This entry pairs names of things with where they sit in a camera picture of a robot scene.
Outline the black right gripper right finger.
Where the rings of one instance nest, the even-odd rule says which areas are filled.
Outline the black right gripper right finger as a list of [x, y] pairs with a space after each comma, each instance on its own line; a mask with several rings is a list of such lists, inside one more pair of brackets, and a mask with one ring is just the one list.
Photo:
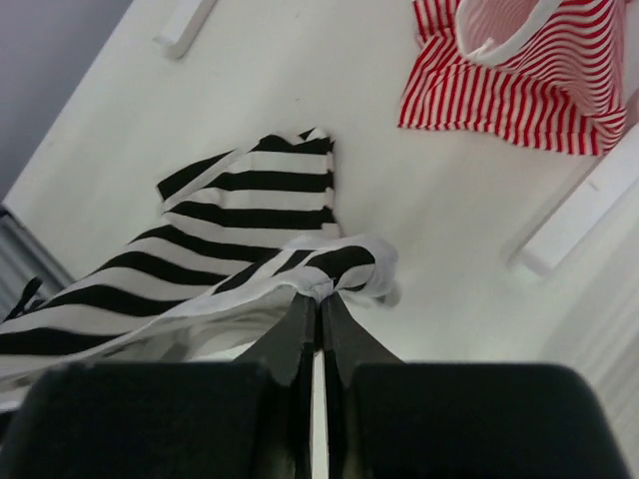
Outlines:
[[404, 362], [321, 305], [332, 478], [626, 478], [588, 383], [544, 363]]

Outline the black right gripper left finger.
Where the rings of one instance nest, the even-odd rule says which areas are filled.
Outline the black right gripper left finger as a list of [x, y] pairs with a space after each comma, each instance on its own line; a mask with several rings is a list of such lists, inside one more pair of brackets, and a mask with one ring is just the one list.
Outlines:
[[75, 363], [11, 420], [5, 478], [308, 478], [317, 304], [226, 362]]

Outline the black white striped tank top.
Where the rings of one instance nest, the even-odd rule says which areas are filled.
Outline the black white striped tank top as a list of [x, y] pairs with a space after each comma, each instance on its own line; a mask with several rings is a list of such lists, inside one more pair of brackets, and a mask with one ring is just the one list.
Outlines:
[[333, 141], [270, 134], [175, 171], [159, 222], [71, 285], [1, 324], [1, 406], [80, 360], [189, 361], [255, 341], [296, 294], [397, 298], [397, 253], [345, 236]]

